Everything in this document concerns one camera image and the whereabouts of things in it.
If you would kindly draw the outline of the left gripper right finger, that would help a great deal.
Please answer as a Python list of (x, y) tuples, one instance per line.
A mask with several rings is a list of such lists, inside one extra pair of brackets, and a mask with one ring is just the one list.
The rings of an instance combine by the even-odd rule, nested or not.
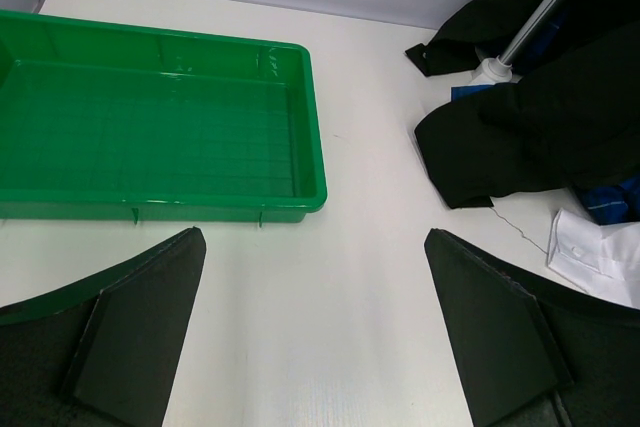
[(638, 425), (638, 310), (446, 230), (431, 230), (424, 248), (474, 425)]

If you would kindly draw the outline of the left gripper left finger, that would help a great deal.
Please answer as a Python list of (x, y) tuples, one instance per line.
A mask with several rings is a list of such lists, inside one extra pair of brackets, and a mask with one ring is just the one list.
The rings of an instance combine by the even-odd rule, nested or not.
[(2, 425), (162, 425), (205, 256), (188, 228), (2, 307)]

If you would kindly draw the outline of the white shirt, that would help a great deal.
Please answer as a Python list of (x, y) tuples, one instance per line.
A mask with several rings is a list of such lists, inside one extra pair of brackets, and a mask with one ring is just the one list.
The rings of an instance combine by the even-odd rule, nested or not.
[(547, 267), (585, 293), (639, 307), (639, 224), (599, 226), (561, 209), (553, 219)]

